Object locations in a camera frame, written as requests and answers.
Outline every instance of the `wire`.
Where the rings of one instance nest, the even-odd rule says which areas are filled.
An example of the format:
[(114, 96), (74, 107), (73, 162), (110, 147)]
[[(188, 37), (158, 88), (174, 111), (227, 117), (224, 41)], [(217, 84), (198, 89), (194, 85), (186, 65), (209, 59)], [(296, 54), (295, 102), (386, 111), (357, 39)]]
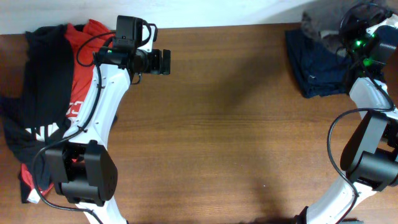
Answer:
[(89, 213), (90, 215), (92, 215), (92, 216), (95, 218), (95, 220), (96, 220), (99, 224), (102, 224), (102, 221), (100, 220), (100, 218), (98, 218), (97, 214), (94, 213), (93, 210), (90, 210), (90, 209), (87, 209), (87, 208), (71, 208), (71, 207), (64, 207), (64, 206), (56, 205), (56, 204), (54, 204), (54, 203), (49, 202), (49, 201), (42, 195), (42, 193), (40, 192), (39, 186), (37, 185), (37, 178), (36, 178), (36, 173), (35, 173), (35, 163), (36, 163), (36, 161), (37, 161), (37, 158), (38, 158), (41, 154), (43, 154), (43, 153), (44, 153), (46, 150), (48, 150), (48, 149), (51, 149), (51, 148), (53, 148), (53, 147), (57, 147), (57, 146), (59, 146), (60, 144), (62, 144), (62, 143), (64, 143), (64, 142), (68, 141), (69, 139), (78, 136), (82, 131), (84, 131), (84, 129), (85, 129), (85, 128), (88, 126), (88, 124), (90, 123), (90, 121), (91, 121), (91, 119), (92, 119), (92, 117), (93, 117), (93, 115), (94, 115), (95, 109), (96, 109), (96, 107), (97, 107), (98, 101), (100, 100), (101, 89), (102, 89), (101, 70), (100, 70), (100, 66), (99, 66), (99, 64), (98, 64), (98, 62), (97, 62), (97, 59), (96, 59), (96, 57), (95, 57), (95, 53), (93, 53), (93, 58), (94, 58), (94, 59), (93, 59), (93, 62), (94, 62), (94, 64), (95, 64), (96, 68), (97, 68), (97, 73), (98, 73), (98, 91), (97, 91), (97, 94), (96, 94), (96, 97), (95, 97), (94, 105), (93, 105), (93, 107), (91, 108), (91, 112), (90, 112), (90, 114), (88, 115), (87, 120), (84, 122), (84, 124), (83, 124), (82, 127), (79, 127), (79, 130), (78, 130), (77, 132), (75, 132), (75, 133), (69, 135), (68, 137), (65, 137), (65, 138), (61, 139), (61, 140), (58, 141), (58, 142), (55, 142), (55, 143), (49, 144), (48, 146), (43, 147), (41, 150), (39, 150), (39, 151), (37, 152), (37, 154), (34, 156), (33, 161), (32, 161), (32, 178), (33, 178), (33, 185), (34, 185), (34, 187), (35, 187), (35, 190), (37, 191), (37, 193), (38, 193), (40, 199), (42, 199), (42, 201), (43, 201), (46, 205), (48, 205), (48, 206), (50, 206), (50, 207), (52, 207), (52, 208), (57, 208), (57, 209), (65, 210), (65, 211), (71, 211), (71, 212), (87, 212), (87, 213)]
[(388, 111), (392, 111), (392, 110), (394, 110), (394, 109), (390, 109), (390, 108), (389, 108), (389, 109), (358, 108), (358, 109), (354, 109), (354, 110), (349, 110), (349, 111), (346, 111), (346, 112), (340, 114), (340, 115), (332, 122), (332, 124), (331, 124), (331, 126), (330, 126), (330, 128), (329, 128), (329, 131), (328, 131), (328, 138), (327, 138), (327, 142), (326, 142), (326, 144), (327, 144), (327, 149), (328, 149), (329, 160), (330, 160), (331, 164), (333, 165), (333, 167), (335, 168), (335, 170), (337, 171), (337, 173), (341, 176), (341, 178), (344, 179), (345, 182), (347, 182), (347, 183), (349, 184), (349, 186), (351, 186), (351, 188), (353, 189), (353, 192), (354, 192), (354, 199), (353, 199), (353, 202), (352, 202), (351, 205), (349, 206), (348, 210), (344, 213), (344, 215), (337, 221), (337, 223), (341, 223), (341, 222), (345, 219), (345, 217), (352, 211), (352, 209), (354, 208), (354, 206), (355, 206), (355, 204), (356, 204), (356, 201), (357, 201), (357, 199), (358, 199), (358, 197), (359, 197), (359, 193), (358, 193), (358, 190), (356, 189), (354, 183), (352, 183), (352, 182), (345, 176), (345, 174), (343, 173), (343, 171), (341, 171), (341, 169), (337, 166), (337, 164), (336, 164), (336, 162), (335, 162), (335, 160), (334, 160), (334, 158), (333, 158), (333, 155), (331, 154), (331, 144), (330, 144), (330, 143), (331, 143), (331, 134), (332, 134), (332, 132), (333, 132), (333, 128), (336, 126), (337, 122), (338, 122), (341, 118), (343, 118), (343, 117), (345, 117), (346, 115), (349, 115), (349, 114), (351, 114), (351, 113), (357, 113), (357, 112), (362, 112), (362, 111), (367, 111), (367, 112), (370, 112), (370, 111), (388, 112)]
[[(146, 45), (146, 44), (150, 41), (150, 37), (151, 37), (151, 35), (152, 35), (152, 30), (150, 29), (150, 25), (148, 24), (148, 22), (147, 22), (147, 21), (143, 21), (142, 23), (147, 27), (148, 32), (149, 32), (149, 35), (148, 35), (148, 37), (147, 37), (145, 40), (142, 41), (142, 44), (141, 44), (140, 46), (138, 46), (138, 47), (142, 47), (142, 46)], [(77, 54), (76, 54), (76, 61), (77, 61), (77, 63), (78, 63), (79, 65), (83, 66), (83, 67), (91, 67), (92, 65), (94, 65), (94, 60), (93, 60), (91, 63), (89, 63), (89, 64), (83, 64), (83, 63), (79, 60), (79, 54), (80, 54), (81, 50), (83, 49), (83, 47), (84, 47), (85, 45), (87, 45), (87, 44), (88, 44), (89, 42), (91, 42), (92, 40), (97, 39), (97, 38), (102, 37), (102, 36), (105, 36), (105, 35), (111, 35), (111, 34), (115, 34), (115, 33), (116, 33), (116, 31), (107, 32), (107, 33), (103, 33), (103, 34), (100, 34), (100, 35), (96, 35), (96, 36), (94, 36), (94, 37), (92, 37), (92, 38), (86, 40), (86, 42), (84, 42), (84, 43), (79, 47), (79, 49), (77, 50)], [(104, 45), (109, 46), (109, 44), (110, 44), (111, 41), (112, 41), (112, 37), (108, 38), (108, 39), (105, 41)]]
[(81, 50), (83, 49), (83, 47), (84, 47), (86, 44), (88, 44), (90, 41), (92, 41), (92, 40), (94, 40), (94, 39), (97, 39), (97, 38), (99, 38), (99, 37), (105, 36), (105, 35), (111, 35), (111, 34), (115, 34), (115, 33), (116, 33), (115, 31), (107, 32), (107, 33), (104, 33), (104, 34), (96, 35), (96, 36), (94, 36), (94, 37), (92, 37), (92, 38), (86, 40), (86, 42), (84, 42), (84, 43), (79, 47), (79, 49), (77, 50), (77, 54), (76, 54), (77, 63), (78, 63), (79, 65), (83, 66), (83, 67), (90, 67), (90, 66), (94, 65), (94, 60), (93, 60), (91, 63), (89, 63), (89, 64), (83, 64), (83, 63), (81, 63), (80, 60), (79, 60), (80, 51), (81, 51)]

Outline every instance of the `brown tabletop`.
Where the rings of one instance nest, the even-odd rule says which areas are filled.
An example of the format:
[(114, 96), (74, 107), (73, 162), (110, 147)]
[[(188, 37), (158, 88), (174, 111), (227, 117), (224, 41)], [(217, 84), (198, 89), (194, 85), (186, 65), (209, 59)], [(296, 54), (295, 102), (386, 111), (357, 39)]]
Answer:
[[(172, 51), (172, 74), (146, 75), (132, 86), (109, 137), (119, 171), (116, 201), (130, 223), (288, 218), (323, 195), (338, 176), (326, 153), (329, 125), (355, 104), (347, 95), (301, 96), (284, 39), (296, 27), (159, 31), (155, 48)], [(21, 89), (25, 48), (21, 35), (0, 36), (2, 95)], [(387, 69), (396, 102), (397, 60)], [(353, 114), (336, 127), (337, 161), (359, 121)], [(4, 137), (0, 169), (0, 223), (88, 223), (82, 213), (21, 204), (19, 163)], [(387, 188), (349, 217), (397, 223), (397, 192)], [(54, 190), (48, 199), (70, 205)]]

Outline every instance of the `black camera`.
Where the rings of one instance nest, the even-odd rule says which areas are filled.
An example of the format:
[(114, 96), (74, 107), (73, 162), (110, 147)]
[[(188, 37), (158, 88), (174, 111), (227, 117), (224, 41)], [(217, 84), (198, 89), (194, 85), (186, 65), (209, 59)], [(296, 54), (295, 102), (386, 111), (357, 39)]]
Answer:
[[(148, 37), (142, 39), (143, 28), (146, 27)], [(157, 38), (157, 27), (148, 24), (145, 20), (118, 16), (116, 23), (116, 36), (105, 42), (104, 46), (96, 53), (99, 63), (117, 65), (121, 69), (127, 69), (130, 79), (134, 75), (150, 73), (155, 75), (169, 75), (171, 64), (171, 51), (152, 49), (152, 43)]]

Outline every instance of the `black cable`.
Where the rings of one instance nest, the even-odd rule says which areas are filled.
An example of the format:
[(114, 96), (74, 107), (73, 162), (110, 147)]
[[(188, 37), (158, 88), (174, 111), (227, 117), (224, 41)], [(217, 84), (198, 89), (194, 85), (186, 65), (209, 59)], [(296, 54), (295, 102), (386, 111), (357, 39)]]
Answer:
[(50, 207), (52, 207), (52, 208), (57, 208), (57, 209), (61, 209), (61, 210), (71, 211), (71, 212), (87, 212), (87, 213), (89, 213), (90, 215), (92, 215), (92, 216), (95, 218), (95, 220), (97, 220), (98, 223), (102, 224), (102, 221), (100, 220), (100, 218), (98, 218), (97, 214), (94, 213), (93, 210), (90, 210), (90, 209), (87, 209), (87, 208), (71, 208), (71, 207), (64, 207), (64, 206), (59, 206), (59, 205), (56, 205), (56, 204), (53, 204), (53, 203), (49, 202), (49, 201), (42, 195), (42, 193), (40, 192), (39, 186), (37, 185), (37, 178), (36, 178), (36, 173), (35, 173), (35, 162), (36, 162), (37, 158), (38, 158), (41, 154), (43, 154), (43, 153), (44, 153), (46, 150), (48, 150), (48, 149), (51, 149), (51, 148), (53, 148), (53, 147), (57, 147), (57, 146), (59, 146), (61, 143), (67, 142), (69, 139), (78, 136), (82, 131), (84, 131), (84, 129), (85, 129), (85, 128), (88, 126), (88, 124), (90, 123), (90, 121), (91, 121), (91, 119), (92, 119), (92, 117), (93, 117), (93, 115), (94, 115), (95, 109), (96, 109), (96, 107), (97, 107), (97, 104), (98, 104), (98, 102), (99, 102), (99, 100), (100, 100), (101, 89), (102, 89), (101, 70), (100, 70), (100, 66), (99, 66), (99, 64), (98, 64), (98, 62), (97, 62), (97, 59), (96, 59), (94, 53), (93, 53), (93, 58), (94, 58), (93, 61), (94, 61), (94, 64), (95, 64), (95, 66), (96, 66), (96, 68), (97, 68), (97, 73), (98, 73), (98, 86), (97, 86), (98, 91), (97, 91), (97, 94), (96, 94), (96, 97), (95, 97), (94, 105), (93, 105), (93, 107), (91, 108), (91, 112), (90, 112), (90, 114), (88, 115), (87, 120), (84, 122), (83, 126), (80, 127), (79, 130), (78, 130), (77, 132), (75, 132), (75, 133), (69, 135), (68, 137), (65, 137), (65, 138), (61, 139), (60, 141), (54, 142), (54, 143), (52, 143), (52, 144), (49, 144), (48, 146), (43, 147), (41, 150), (39, 150), (39, 151), (37, 152), (37, 154), (35, 155), (35, 157), (34, 157), (33, 160), (32, 160), (32, 179), (33, 179), (33, 185), (34, 185), (34, 187), (35, 187), (35, 190), (37, 191), (37, 193), (38, 193), (40, 199), (42, 199), (42, 201), (43, 201), (46, 205), (48, 205), (48, 206), (50, 206)]
[(385, 7), (380, 6), (379, 4), (376, 4), (374, 2), (367, 2), (367, 3), (357, 4), (357, 5), (353, 6), (351, 9), (348, 9), (348, 11), (344, 14), (344, 16), (343, 16), (343, 18), (341, 19), (341, 22), (340, 22), (340, 31), (343, 28), (343, 24), (346, 22), (346, 20), (348, 18), (348, 15), (351, 13), (351, 11), (354, 10), (354, 9), (357, 9), (359, 7), (362, 7), (362, 6), (375, 6), (375, 7), (378, 7), (379, 9), (384, 10), (385, 12), (388, 12), (388, 9), (386, 9)]
[(83, 67), (90, 67), (90, 66), (94, 65), (94, 60), (93, 60), (91, 63), (87, 64), (87, 65), (81, 63), (80, 60), (79, 60), (80, 51), (81, 51), (81, 50), (83, 49), (83, 47), (84, 47), (86, 44), (88, 44), (90, 41), (92, 41), (92, 40), (94, 40), (94, 39), (96, 39), (96, 38), (98, 38), (98, 37), (102, 37), (102, 36), (105, 36), (105, 35), (111, 35), (111, 34), (115, 34), (115, 33), (116, 33), (115, 31), (107, 32), (107, 33), (104, 33), (104, 34), (96, 35), (96, 36), (94, 36), (94, 37), (92, 37), (92, 38), (86, 40), (86, 42), (84, 42), (84, 43), (79, 47), (79, 49), (77, 50), (77, 54), (76, 54), (77, 63), (78, 63), (79, 65), (83, 66)]
[(394, 106), (392, 106), (392, 109), (391, 109), (391, 108), (389, 108), (389, 109), (358, 108), (358, 109), (349, 110), (349, 111), (346, 111), (346, 112), (340, 114), (340, 115), (332, 122), (332, 124), (331, 124), (331, 126), (330, 126), (330, 128), (329, 128), (329, 131), (328, 131), (328, 138), (327, 138), (327, 142), (326, 142), (327, 149), (328, 149), (329, 160), (330, 160), (331, 164), (333, 165), (333, 167), (335, 168), (335, 170), (337, 171), (337, 173), (341, 176), (341, 178), (344, 179), (345, 182), (347, 182), (347, 183), (349, 184), (349, 186), (351, 186), (351, 188), (353, 189), (353, 192), (354, 192), (354, 199), (353, 199), (353, 202), (351, 203), (351, 205), (350, 205), (350, 207), (348, 208), (348, 210), (344, 213), (344, 215), (337, 221), (337, 223), (341, 223), (341, 222), (345, 219), (345, 217), (352, 211), (352, 209), (354, 208), (355, 203), (356, 203), (356, 201), (357, 201), (357, 199), (358, 199), (358, 197), (359, 197), (359, 193), (358, 193), (358, 190), (356, 189), (356, 187), (354, 186), (354, 183), (352, 183), (352, 182), (345, 176), (345, 174), (343, 173), (343, 171), (340, 170), (340, 168), (337, 166), (335, 160), (333, 159), (333, 155), (331, 154), (331, 144), (330, 144), (330, 142), (331, 142), (331, 134), (332, 134), (332, 132), (333, 132), (333, 128), (336, 126), (337, 122), (338, 122), (341, 118), (343, 118), (343, 117), (345, 117), (346, 115), (349, 115), (349, 114), (351, 114), (351, 113), (357, 113), (357, 112), (362, 112), (362, 111), (367, 111), (367, 112), (370, 112), (370, 111), (389, 112), (389, 111), (393, 111), (394, 109), (395, 109)]
[[(143, 21), (143, 24), (147, 27), (148, 32), (149, 32), (149, 35), (148, 35), (148, 38), (146, 38), (144, 41), (142, 41), (142, 44), (141, 44), (140, 46), (138, 46), (138, 47), (142, 47), (142, 46), (146, 45), (146, 44), (150, 41), (150, 37), (151, 37), (151, 35), (152, 35), (152, 30), (150, 29), (150, 25), (148, 24), (148, 22), (147, 22), (147, 21)], [(91, 63), (89, 63), (89, 64), (83, 64), (83, 63), (81, 63), (80, 60), (79, 60), (80, 51), (81, 51), (81, 50), (83, 49), (83, 47), (84, 47), (85, 45), (87, 45), (90, 41), (92, 41), (92, 40), (94, 40), (94, 39), (97, 39), (97, 38), (99, 38), (99, 37), (105, 36), (105, 35), (111, 35), (111, 34), (115, 34), (115, 33), (116, 33), (116, 31), (107, 32), (107, 33), (104, 33), (104, 34), (96, 35), (96, 36), (94, 36), (94, 37), (92, 37), (92, 38), (86, 40), (86, 42), (84, 42), (84, 43), (79, 47), (79, 49), (77, 50), (77, 54), (76, 54), (76, 61), (77, 61), (77, 63), (78, 63), (79, 65), (83, 66), (83, 67), (90, 67), (90, 66), (94, 65), (94, 60), (93, 60)], [(105, 43), (104, 43), (104, 45), (109, 46), (111, 40), (112, 40), (112, 37), (110, 37), (108, 40), (106, 40)]]

